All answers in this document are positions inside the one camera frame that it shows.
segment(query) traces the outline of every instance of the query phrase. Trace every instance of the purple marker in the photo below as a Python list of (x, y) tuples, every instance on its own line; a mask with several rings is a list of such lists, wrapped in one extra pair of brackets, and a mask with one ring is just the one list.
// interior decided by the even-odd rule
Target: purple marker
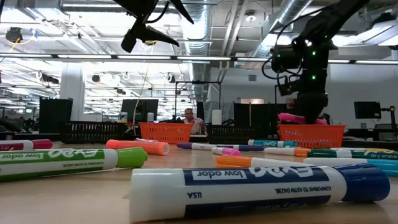
[(213, 149), (214, 147), (217, 147), (217, 146), (211, 145), (211, 144), (180, 142), (180, 143), (177, 143), (177, 147), (179, 147), (181, 149), (197, 149), (197, 150), (211, 151), (211, 149)]
[(217, 145), (217, 147), (228, 147), (239, 151), (264, 151), (264, 146), (245, 146), (245, 145)]

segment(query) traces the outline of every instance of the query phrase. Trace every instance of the orange marker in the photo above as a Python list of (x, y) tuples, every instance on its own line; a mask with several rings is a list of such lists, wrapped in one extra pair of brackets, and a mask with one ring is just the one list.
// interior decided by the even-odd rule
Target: orange marker
[(142, 141), (118, 141), (109, 140), (105, 148), (107, 149), (129, 149), (132, 147), (142, 147), (149, 154), (166, 156), (170, 151), (170, 146), (166, 142), (142, 142)]
[(217, 167), (269, 167), (269, 166), (313, 166), (302, 162), (281, 161), (277, 159), (265, 159), (248, 156), (218, 156), (216, 157)]
[(285, 148), (267, 147), (264, 149), (264, 152), (267, 154), (276, 154), (284, 156), (307, 157), (307, 152), (311, 152), (311, 149), (302, 148), (302, 147), (285, 147)]

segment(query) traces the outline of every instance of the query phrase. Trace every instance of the black frame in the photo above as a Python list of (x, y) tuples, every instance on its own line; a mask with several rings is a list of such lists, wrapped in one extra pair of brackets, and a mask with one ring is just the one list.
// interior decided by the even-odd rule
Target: black frame
[(218, 109), (221, 110), (221, 82), (204, 82), (204, 81), (176, 81), (175, 82), (175, 91), (174, 91), (174, 116), (177, 117), (177, 85), (179, 83), (191, 83), (191, 84), (218, 84)]

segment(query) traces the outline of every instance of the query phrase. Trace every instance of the blue marker cap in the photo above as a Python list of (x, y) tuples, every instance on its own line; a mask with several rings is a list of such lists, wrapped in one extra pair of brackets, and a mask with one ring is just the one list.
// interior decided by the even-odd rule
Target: blue marker cap
[(372, 164), (356, 164), (334, 167), (346, 179), (347, 192), (344, 202), (376, 202), (390, 193), (387, 175)]

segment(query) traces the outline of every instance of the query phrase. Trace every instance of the black basket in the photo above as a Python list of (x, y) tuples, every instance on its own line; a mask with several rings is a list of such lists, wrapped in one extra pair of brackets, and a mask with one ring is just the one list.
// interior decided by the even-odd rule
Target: black basket
[(264, 128), (221, 125), (209, 125), (206, 128), (210, 144), (247, 145), (250, 139), (266, 139), (268, 137)]
[(106, 143), (122, 140), (124, 123), (69, 121), (61, 127), (60, 138), (65, 144)]

